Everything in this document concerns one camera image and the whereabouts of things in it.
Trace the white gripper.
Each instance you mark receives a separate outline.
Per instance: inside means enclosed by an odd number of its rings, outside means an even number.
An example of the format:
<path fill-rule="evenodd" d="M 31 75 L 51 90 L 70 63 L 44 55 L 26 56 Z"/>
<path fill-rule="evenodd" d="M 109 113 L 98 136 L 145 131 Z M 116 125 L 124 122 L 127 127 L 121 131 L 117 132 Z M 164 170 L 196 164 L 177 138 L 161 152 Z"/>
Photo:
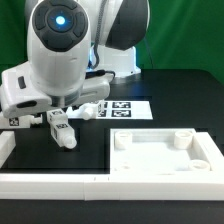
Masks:
<path fill-rule="evenodd" d="M 51 97 L 32 84 L 30 75 L 31 66 L 28 62 L 2 72 L 0 103 L 5 118 L 78 106 L 103 100 L 110 93 L 110 74 L 86 79 L 78 97 Z"/>

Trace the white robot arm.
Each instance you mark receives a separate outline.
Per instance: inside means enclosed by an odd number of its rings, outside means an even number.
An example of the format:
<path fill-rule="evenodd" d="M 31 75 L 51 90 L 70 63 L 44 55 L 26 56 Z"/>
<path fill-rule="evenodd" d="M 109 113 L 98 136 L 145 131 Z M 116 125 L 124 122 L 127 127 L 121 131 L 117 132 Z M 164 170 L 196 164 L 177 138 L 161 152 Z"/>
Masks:
<path fill-rule="evenodd" d="M 112 78 L 86 76 L 89 53 L 136 45 L 150 8 L 148 0 L 25 0 L 25 18 L 28 60 L 1 74 L 6 118 L 107 98 Z"/>

